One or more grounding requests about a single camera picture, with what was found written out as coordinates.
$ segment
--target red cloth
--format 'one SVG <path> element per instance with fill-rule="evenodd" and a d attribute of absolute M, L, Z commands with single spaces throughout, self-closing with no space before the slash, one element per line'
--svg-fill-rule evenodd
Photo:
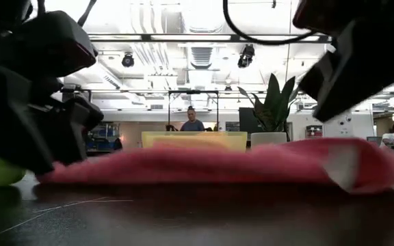
<path fill-rule="evenodd" d="M 362 139 L 310 139 L 267 145 L 247 153 L 204 148 L 142 148 L 115 152 L 37 177 L 43 183 L 153 184 L 183 182 L 289 182 L 337 185 L 325 167 L 335 153 L 356 150 L 351 193 L 394 185 L 394 151 Z"/>

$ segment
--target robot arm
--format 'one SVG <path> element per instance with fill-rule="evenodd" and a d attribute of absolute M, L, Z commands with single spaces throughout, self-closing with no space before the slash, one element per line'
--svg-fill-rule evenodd
<path fill-rule="evenodd" d="M 30 0 L 3 2 L 10 8 L 0 8 L 0 157 L 37 174 L 52 171 L 56 161 L 82 161 L 82 131 L 103 114 L 84 98 L 60 102 L 51 95 L 62 89 L 58 77 L 92 66 L 98 52 L 66 13 L 42 6 L 25 22 Z"/>
<path fill-rule="evenodd" d="M 333 119 L 394 83 L 394 1 L 301 0 L 293 24 L 336 40 L 336 51 L 299 84 L 317 101 L 318 120 Z"/>

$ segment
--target black frame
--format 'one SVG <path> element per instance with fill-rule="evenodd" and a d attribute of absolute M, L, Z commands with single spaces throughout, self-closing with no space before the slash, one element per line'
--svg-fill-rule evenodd
<path fill-rule="evenodd" d="M 275 40 L 279 40 L 277 37 L 296 38 L 300 34 L 250 34 L 253 37 L 275 37 Z M 156 37 L 166 37 L 165 39 L 156 39 Z M 202 36 L 214 37 L 201 39 Z M 221 40 L 217 39 L 220 36 L 230 36 L 229 39 Z M 331 38 L 327 35 L 312 35 L 311 37 L 317 37 L 317 40 L 298 40 L 293 42 L 294 44 L 330 44 Z M 89 33 L 90 41 L 95 42 L 208 42 L 208 43 L 247 43 L 249 40 L 245 40 L 237 34 L 229 33 L 217 33 L 217 34 L 190 34 L 190 33 Z"/>

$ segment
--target dark table surface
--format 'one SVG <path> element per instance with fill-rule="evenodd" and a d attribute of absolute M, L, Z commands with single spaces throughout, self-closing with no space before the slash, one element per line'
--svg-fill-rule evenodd
<path fill-rule="evenodd" d="M 0 188 L 0 245 L 394 245 L 394 191 L 305 185 Z"/>

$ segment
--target gray shirt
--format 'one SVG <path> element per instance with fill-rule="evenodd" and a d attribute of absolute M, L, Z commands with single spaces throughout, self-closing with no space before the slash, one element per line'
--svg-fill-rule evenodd
<path fill-rule="evenodd" d="M 195 122 L 185 122 L 182 127 L 181 131 L 205 131 L 205 127 L 200 120 L 196 120 Z"/>

